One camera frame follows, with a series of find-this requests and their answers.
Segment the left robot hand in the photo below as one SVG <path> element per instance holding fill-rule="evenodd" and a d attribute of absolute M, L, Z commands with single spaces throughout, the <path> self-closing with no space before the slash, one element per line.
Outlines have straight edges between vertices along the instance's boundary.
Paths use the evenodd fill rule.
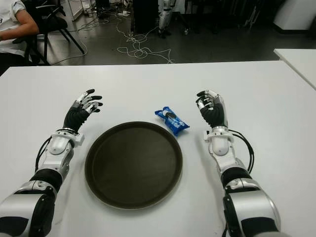
<path fill-rule="evenodd" d="M 63 129 L 69 129 L 78 133 L 80 127 L 86 122 L 92 113 L 100 112 L 99 107 L 102 96 L 93 95 L 95 89 L 89 89 L 82 93 L 69 108 L 63 123 Z"/>

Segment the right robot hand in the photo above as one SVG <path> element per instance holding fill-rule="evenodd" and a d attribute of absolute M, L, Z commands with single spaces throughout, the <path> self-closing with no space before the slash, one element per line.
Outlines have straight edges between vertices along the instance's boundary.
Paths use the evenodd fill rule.
<path fill-rule="evenodd" d="M 201 91 L 197 94 L 196 105 L 211 128 L 228 128 L 225 103 L 220 94 L 211 90 Z"/>

